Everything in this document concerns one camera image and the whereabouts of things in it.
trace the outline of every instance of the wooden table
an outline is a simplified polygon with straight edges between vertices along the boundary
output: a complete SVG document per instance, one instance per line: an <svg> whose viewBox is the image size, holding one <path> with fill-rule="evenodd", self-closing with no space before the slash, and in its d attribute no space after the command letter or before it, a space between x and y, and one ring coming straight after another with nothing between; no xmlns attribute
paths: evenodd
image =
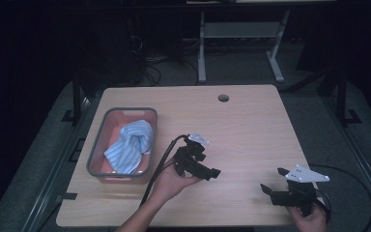
<svg viewBox="0 0 371 232"><path fill-rule="evenodd" d="M222 102L218 96L227 95ZM151 226L253 226L290 224L260 183L286 190L276 168L307 167L275 87L271 85L118 88L104 91L57 217L60 226L118 226L138 208L145 185L102 184L86 162L102 117L112 107L152 107L158 113L154 167L180 134L200 131L210 140L203 164L221 170L217 179L186 188ZM183 140L177 146L185 146Z"/></svg>

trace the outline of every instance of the dark background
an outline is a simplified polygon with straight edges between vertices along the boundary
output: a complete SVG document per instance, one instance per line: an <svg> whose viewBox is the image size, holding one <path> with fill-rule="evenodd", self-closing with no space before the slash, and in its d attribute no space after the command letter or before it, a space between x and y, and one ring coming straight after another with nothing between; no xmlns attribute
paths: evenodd
<svg viewBox="0 0 371 232"><path fill-rule="evenodd" d="M81 6L77 0L0 1L0 199L67 83L78 76L90 97L141 78L142 61L132 56L128 32L178 59L181 52L172 47L183 36L198 36L197 12L143 13L132 31L122 12L66 10ZM293 38L306 41L299 69L318 72L335 64L371 105L371 1L295 7L284 41Z"/></svg>

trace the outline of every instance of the person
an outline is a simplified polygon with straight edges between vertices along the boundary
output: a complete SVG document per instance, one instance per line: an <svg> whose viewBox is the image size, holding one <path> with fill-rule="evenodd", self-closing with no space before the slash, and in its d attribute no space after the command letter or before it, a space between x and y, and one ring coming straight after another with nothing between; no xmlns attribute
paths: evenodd
<svg viewBox="0 0 371 232"><path fill-rule="evenodd" d="M175 197L186 187L202 181L197 177L179 176L173 164L173 159L164 164L162 171L156 178L150 197L115 232L146 231L150 222L168 200ZM311 214L307 217L303 217L297 207L286 207L286 209L300 232L327 231L327 218L318 205L314 204Z"/></svg>

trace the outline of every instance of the folded towel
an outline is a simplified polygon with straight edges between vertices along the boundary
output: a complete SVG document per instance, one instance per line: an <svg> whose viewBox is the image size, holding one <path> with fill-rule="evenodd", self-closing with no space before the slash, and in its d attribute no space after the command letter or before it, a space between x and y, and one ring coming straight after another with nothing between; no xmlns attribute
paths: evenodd
<svg viewBox="0 0 371 232"><path fill-rule="evenodd" d="M145 120L129 123L121 128L120 137L104 155L119 174L130 174L141 161L142 154L150 154L152 126Z"/></svg>

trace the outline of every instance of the cloth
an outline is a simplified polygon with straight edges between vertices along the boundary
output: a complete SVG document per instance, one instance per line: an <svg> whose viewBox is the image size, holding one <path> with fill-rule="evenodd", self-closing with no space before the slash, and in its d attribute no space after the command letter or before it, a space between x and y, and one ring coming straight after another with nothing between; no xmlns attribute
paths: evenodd
<svg viewBox="0 0 371 232"><path fill-rule="evenodd" d="M152 126L145 120L129 123L120 129L120 137L104 155L119 174L130 174L138 166L143 154L152 148Z"/></svg>

